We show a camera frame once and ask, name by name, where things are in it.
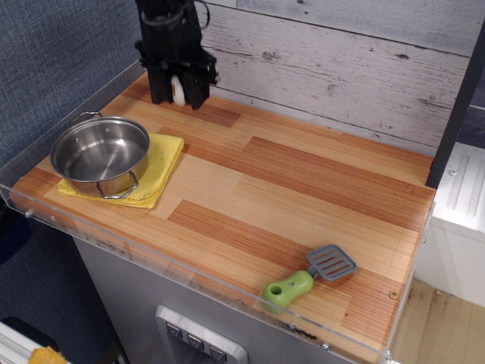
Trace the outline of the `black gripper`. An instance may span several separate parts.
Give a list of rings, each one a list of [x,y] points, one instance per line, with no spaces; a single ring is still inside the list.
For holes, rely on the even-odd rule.
[[[219,81],[217,59],[202,48],[202,30],[210,23],[207,11],[202,24],[195,7],[149,7],[143,20],[152,40],[136,44],[148,71],[152,103],[173,102],[171,77],[182,77],[186,101],[193,110],[210,96],[210,84]]]

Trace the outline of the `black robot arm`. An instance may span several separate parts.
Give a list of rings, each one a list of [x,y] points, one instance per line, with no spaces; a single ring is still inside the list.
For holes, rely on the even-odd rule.
[[[194,1],[138,1],[142,38],[135,43],[146,68],[152,102],[198,110],[217,83],[217,59],[202,48]]]

